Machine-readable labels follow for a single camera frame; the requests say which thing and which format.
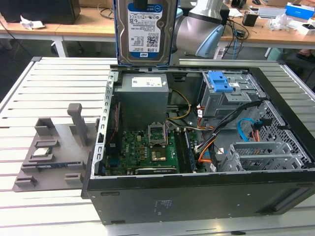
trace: wooden desk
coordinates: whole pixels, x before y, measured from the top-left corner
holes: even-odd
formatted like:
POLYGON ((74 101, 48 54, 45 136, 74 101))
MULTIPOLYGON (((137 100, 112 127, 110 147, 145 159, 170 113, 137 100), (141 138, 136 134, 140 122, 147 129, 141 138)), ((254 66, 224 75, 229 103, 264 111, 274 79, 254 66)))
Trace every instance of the wooden desk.
POLYGON ((97 8, 81 8, 76 22, 73 25, 60 25, 56 35, 115 37, 115 26, 114 21, 102 17, 97 8))
MULTIPOLYGON (((7 23, 3 16, 0 16, 0 21, 4 27, 12 34, 38 34, 38 35, 56 35, 56 30, 60 24, 45 24, 45 28, 29 30, 24 28, 20 23, 7 23)), ((0 33, 7 33, 0 24, 0 33)))
MULTIPOLYGON (((251 3, 253 7, 273 7, 274 6, 266 6, 255 5, 251 3)), ((243 17, 234 17, 233 21, 242 24, 243 17)), ((305 21, 303 19, 295 18, 298 21, 305 21)), ((267 19, 257 18, 254 27, 246 27, 249 31, 250 36, 244 41, 243 46, 245 47, 266 47, 266 48, 294 48, 294 49, 315 49, 315 35, 301 35, 298 31, 289 29, 289 31, 285 30, 269 30, 266 23, 267 19)), ((217 48, 215 59, 222 59, 222 55, 224 54, 226 46, 228 46, 229 42, 232 40, 233 34, 230 27, 226 27, 224 31, 224 35, 221 38, 219 46, 217 48)))

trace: hard drive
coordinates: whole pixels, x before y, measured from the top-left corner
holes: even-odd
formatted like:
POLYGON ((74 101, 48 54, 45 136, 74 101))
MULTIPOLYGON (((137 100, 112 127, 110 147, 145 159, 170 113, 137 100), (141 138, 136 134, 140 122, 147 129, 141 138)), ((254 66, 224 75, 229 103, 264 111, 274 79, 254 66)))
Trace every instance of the hard drive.
POLYGON ((168 65, 177 0, 114 0, 118 64, 168 65))

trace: hard drive label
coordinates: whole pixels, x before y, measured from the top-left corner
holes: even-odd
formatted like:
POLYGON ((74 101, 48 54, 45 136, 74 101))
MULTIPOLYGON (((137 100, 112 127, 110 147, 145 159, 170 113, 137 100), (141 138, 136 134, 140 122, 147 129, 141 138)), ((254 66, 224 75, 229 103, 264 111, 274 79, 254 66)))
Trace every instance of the hard drive label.
POLYGON ((154 58, 158 55, 161 30, 158 20, 162 18, 162 5, 148 4, 146 10, 128 5, 129 51, 134 57, 154 58))

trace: wire bundle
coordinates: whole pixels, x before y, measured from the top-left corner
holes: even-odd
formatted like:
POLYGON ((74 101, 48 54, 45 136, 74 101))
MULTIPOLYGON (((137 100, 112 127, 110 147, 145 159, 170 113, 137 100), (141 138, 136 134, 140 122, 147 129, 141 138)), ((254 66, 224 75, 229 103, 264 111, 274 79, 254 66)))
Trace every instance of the wire bundle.
POLYGON ((259 106, 262 103, 262 101, 254 101, 254 102, 249 102, 246 103, 240 107, 238 107, 237 109, 235 109, 233 112, 231 112, 230 114, 226 115, 217 125, 216 127, 211 131, 210 134, 210 138, 204 142, 203 144, 199 145, 196 149, 196 151, 200 151, 203 150, 200 154, 200 157, 198 159, 199 162, 203 162, 204 160, 202 160, 202 156, 204 155, 205 151, 210 148, 211 144, 214 143, 214 141, 217 138, 217 135, 219 134, 219 132, 221 131, 221 129, 223 129, 228 123, 232 122, 233 120, 235 120, 240 113, 249 108, 249 107, 255 107, 255 106, 259 106))
POLYGON ((248 29, 246 27, 244 27, 243 25, 241 25, 241 24, 239 24, 239 23, 237 23, 237 22, 235 22, 235 21, 233 21, 231 19, 228 19, 228 23, 226 23, 226 25, 231 27, 232 33, 233 33, 233 37, 232 37, 231 42, 227 46, 227 49, 225 50, 222 58, 225 56, 225 54, 230 54, 230 55, 233 55, 232 59, 236 59, 237 56, 239 55, 239 53, 244 48, 243 47, 243 42, 244 42, 244 40, 246 40, 250 36, 250 32, 248 31, 248 29), (237 24, 237 25, 241 26, 243 29, 245 29, 246 33, 245 33, 244 37, 240 37, 240 36, 237 35, 237 29, 235 27, 235 24, 237 24), (230 47, 231 47, 233 42, 234 42, 234 44, 233 44, 234 51, 233 51, 233 53, 229 53, 228 50, 230 49, 230 47))

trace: circuit board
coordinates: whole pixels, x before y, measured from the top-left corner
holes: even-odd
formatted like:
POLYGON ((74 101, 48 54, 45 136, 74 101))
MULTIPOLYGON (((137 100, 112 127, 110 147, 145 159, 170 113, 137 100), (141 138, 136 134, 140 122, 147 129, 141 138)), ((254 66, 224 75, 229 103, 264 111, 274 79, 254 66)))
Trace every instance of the circuit board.
MULTIPOLYGON (((152 134, 151 138, 159 139, 160 134, 152 134)), ((155 147, 149 145, 148 130, 124 131, 122 140, 122 153, 117 167, 111 167, 112 175, 132 175, 138 168, 175 168, 179 173, 174 131, 167 133, 167 145, 155 147), (157 148, 165 154, 165 160, 153 161, 152 153, 157 148)))

